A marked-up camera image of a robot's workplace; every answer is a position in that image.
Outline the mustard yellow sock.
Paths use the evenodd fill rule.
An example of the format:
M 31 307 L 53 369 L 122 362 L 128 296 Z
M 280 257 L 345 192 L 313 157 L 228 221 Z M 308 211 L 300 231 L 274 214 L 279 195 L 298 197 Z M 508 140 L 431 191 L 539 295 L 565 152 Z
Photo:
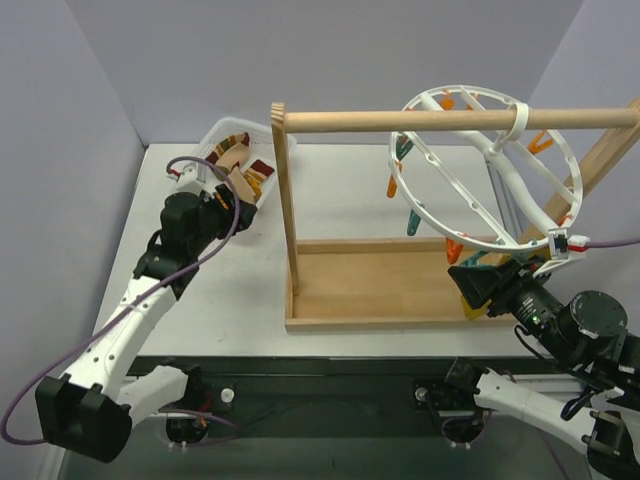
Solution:
M 476 321 L 487 314 L 489 301 L 484 302 L 479 307 L 473 307 L 469 303 L 469 301 L 463 295 L 461 295 L 460 302 L 461 302 L 464 318 L 468 321 Z

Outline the striped cream maroon sock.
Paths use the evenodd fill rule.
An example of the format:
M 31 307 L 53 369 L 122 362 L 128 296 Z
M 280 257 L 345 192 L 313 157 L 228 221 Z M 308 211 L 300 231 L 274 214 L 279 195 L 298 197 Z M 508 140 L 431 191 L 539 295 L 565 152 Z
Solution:
M 257 159 L 245 170 L 234 167 L 228 178 L 242 201 L 258 206 L 271 188 L 275 169 Z

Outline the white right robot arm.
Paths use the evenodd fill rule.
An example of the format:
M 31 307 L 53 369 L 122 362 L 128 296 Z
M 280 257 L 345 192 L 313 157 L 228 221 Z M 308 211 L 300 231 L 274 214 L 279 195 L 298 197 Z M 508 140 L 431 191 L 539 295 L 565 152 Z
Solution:
M 573 397 L 550 393 L 551 381 L 517 381 L 489 366 L 457 358 L 443 384 L 446 401 L 513 417 L 563 441 L 604 479 L 639 476 L 639 338 L 614 297 L 584 290 L 569 302 L 546 287 L 542 260 L 511 258 L 500 265 L 466 263 L 448 274 L 463 299 L 488 316 L 512 316 L 514 334 L 553 377 L 575 387 Z

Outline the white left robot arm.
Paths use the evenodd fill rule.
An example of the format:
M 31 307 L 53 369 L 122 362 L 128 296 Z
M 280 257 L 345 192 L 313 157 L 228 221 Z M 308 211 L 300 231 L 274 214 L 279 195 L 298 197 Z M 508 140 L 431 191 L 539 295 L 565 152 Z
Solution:
M 165 361 L 132 383 L 125 378 L 149 335 L 198 273 L 204 250 L 248 229 L 257 211 L 225 184 L 211 193 L 178 192 L 165 199 L 160 227 L 116 310 L 60 377 L 45 376 L 35 389 L 45 442 L 109 463 L 147 417 L 164 407 L 193 411 L 205 404 L 197 367 Z

